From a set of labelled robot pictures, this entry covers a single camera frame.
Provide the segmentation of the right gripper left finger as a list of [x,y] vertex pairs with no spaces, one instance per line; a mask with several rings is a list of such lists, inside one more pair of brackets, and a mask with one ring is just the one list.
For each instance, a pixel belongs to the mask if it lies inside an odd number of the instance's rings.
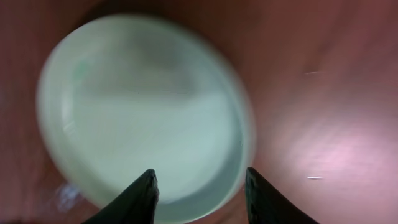
[[83,224],[153,224],[158,200],[155,170],[148,169]]

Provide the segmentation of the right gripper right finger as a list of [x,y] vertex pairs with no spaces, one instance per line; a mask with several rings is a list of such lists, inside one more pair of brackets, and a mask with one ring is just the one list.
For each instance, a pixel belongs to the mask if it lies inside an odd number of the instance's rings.
[[318,224],[252,167],[246,169],[244,192],[249,224]]

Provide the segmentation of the mint plate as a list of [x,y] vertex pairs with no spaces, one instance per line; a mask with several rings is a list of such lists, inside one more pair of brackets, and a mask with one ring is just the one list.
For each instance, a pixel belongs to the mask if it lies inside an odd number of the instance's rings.
[[159,223],[228,203],[255,153],[234,68],[199,36],[149,16],[101,17],[62,39],[40,74],[37,117],[59,171],[100,208],[153,169]]

